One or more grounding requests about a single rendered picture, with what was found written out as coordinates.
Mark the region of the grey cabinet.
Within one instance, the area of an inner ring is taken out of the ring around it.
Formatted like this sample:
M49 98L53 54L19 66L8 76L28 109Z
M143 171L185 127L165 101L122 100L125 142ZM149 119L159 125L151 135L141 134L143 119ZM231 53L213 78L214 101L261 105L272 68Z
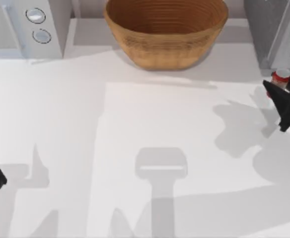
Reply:
M259 67L290 70L290 0L244 0Z

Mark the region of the small microwave knob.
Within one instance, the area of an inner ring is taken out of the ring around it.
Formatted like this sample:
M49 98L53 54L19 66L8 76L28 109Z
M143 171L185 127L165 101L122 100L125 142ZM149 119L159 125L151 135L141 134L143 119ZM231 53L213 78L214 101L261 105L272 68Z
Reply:
M45 29L37 29L32 31L32 38L39 44L47 44L51 41L51 34Z

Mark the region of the woven wooden basket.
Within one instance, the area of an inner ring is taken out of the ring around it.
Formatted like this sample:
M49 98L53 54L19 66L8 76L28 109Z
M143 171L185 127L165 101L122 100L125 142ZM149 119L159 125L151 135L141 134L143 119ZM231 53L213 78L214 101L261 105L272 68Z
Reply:
M180 70L213 45L228 19L224 0L108 0L104 18L137 66Z

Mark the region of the large microwave knob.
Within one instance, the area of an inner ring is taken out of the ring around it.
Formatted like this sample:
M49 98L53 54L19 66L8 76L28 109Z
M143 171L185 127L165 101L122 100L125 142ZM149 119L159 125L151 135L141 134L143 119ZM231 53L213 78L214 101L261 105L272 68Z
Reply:
M26 10L25 16L28 21L34 24L42 24L46 20L46 14L40 8L32 8Z

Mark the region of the pale microwave oven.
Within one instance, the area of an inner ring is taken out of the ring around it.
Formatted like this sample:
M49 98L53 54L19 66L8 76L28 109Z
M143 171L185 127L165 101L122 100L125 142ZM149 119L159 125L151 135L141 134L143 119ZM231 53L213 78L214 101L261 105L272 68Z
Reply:
M42 24L28 21L25 12L40 8ZM72 0L0 0L0 59L61 59L64 56L72 15ZM47 30L52 39L39 44L32 31Z

